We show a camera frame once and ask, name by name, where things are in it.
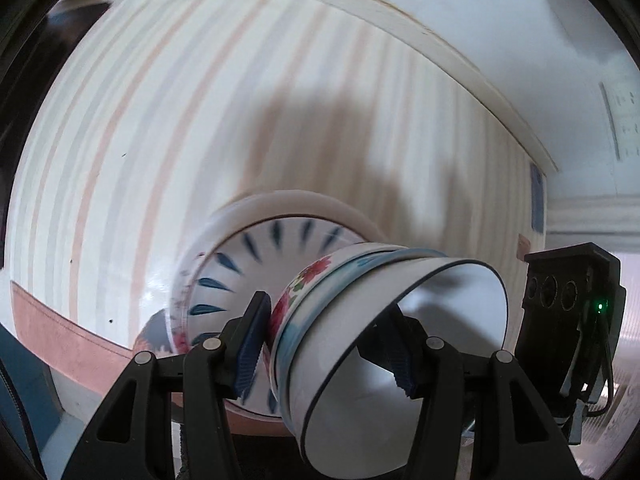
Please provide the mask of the small brown square coaster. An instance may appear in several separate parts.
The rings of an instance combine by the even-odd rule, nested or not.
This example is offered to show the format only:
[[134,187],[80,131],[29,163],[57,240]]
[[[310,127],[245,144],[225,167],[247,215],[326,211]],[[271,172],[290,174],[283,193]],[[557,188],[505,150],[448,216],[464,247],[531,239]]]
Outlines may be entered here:
[[532,243],[530,242],[530,240],[523,234],[520,234],[518,236],[518,247],[516,248],[516,258],[518,258],[518,260],[524,261],[525,257],[530,253],[531,250],[532,250]]

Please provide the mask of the blue smartphone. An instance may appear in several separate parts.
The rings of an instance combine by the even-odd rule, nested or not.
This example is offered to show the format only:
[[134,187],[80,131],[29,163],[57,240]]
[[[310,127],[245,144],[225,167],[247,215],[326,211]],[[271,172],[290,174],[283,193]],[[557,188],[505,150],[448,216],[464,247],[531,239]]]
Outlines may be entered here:
[[542,234],[544,232],[544,175],[540,169],[532,162],[529,165],[530,171],[530,198],[532,199],[532,216],[530,223],[532,229]]

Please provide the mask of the white bowl back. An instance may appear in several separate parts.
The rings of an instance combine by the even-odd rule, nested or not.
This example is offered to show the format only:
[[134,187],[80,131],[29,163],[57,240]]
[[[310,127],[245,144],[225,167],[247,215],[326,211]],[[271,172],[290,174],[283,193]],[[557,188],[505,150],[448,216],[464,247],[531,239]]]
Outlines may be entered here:
[[282,405],[303,460],[334,479],[367,479],[408,462],[428,378],[426,341],[490,356],[508,298],[499,274],[471,259],[377,258],[306,327]]

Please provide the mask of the blue striped white plate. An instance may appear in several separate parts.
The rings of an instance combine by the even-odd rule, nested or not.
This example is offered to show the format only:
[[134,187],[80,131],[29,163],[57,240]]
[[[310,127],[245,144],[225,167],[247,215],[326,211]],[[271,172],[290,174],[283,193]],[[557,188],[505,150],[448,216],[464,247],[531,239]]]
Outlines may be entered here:
[[242,316],[254,292],[277,302],[306,266],[367,239],[349,226],[308,216],[262,220],[225,238],[214,228],[206,234],[208,240],[184,255],[171,289],[168,322],[179,353]]

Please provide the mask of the floral blue rimmed bowl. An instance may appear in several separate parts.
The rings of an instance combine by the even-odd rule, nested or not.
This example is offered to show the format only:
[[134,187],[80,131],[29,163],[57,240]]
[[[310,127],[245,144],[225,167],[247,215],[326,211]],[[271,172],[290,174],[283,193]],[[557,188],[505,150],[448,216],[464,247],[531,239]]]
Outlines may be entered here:
[[302,344],[311,326],[318,321],[320,315],[332,302],[341,295],[353,282],[358,281],[364,274],[379,266],[415,258],[440,257],[441,252],[426,248],[408,248],[390,252],[378,252],[366,255],[344,264],[336,271],[324,278],[300,303],[293,315],[284,323],[281,338],[276,345],[274,362],[268,367],[270,387],[277,399],[281,416],[288,418],[291,409],[288,407],[288,374],[293,364],[293,358]]

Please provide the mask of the striped cat print tablecloth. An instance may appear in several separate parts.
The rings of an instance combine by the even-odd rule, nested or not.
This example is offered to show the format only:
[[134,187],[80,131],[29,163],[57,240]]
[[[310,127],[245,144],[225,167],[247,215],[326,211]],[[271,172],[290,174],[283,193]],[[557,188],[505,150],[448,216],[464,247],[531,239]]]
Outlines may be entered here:
[[532,160],[498,93],[372,0],[62,0],[1,88],[4,325],[86,417],[217,210],[308,190],[524,289]]

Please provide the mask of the left wall socket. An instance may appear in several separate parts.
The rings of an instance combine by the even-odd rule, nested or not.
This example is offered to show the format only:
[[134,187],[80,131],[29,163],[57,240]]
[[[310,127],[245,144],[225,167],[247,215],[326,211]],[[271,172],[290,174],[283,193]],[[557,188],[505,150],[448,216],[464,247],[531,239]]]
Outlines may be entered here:
[[613,131],[616,157],[639,156],[639,83],[631,79],[601,82],[608,120]]

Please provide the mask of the white bowl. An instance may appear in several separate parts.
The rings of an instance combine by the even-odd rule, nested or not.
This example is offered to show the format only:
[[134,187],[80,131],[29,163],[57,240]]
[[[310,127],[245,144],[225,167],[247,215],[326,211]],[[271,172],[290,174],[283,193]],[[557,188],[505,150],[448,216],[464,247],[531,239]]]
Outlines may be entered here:
[[332,272],[344,264],[366,255],[378,252],[390,252],[400,249],[400,245],[385,243],[357,243],[337,249],[316,261],[309,263],[290,281],[282,292],[278,302],[272,308],[269,333],[265,343],[264,355],[267,365],[274,362],[276,345],[281,338],[284,323],[293,315],[303,299]]
[[282,405],[303,460],[334,479],[367,479],[408,462],[428,378],[426,341],[490,356],[508,298],[499,274],[471,259],[377,258],[306,327]]

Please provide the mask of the white bowl front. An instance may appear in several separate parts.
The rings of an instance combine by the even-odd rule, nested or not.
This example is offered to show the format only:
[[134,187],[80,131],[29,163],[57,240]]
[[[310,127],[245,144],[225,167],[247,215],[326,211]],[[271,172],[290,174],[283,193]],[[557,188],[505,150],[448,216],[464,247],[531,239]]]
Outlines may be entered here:
[[265,343],[264,355],[267,365],[274,362],[276,345],[281,338],[284,323],[293,315],[303,299],[332,272],[344,264],[366,255],[378,252],[390,252],[400,249],[400,245],[385,243],[357,243],[337,249],[316,261],[309,263],[290,281],[282,292],[278,302],[272,308],[269,333]]

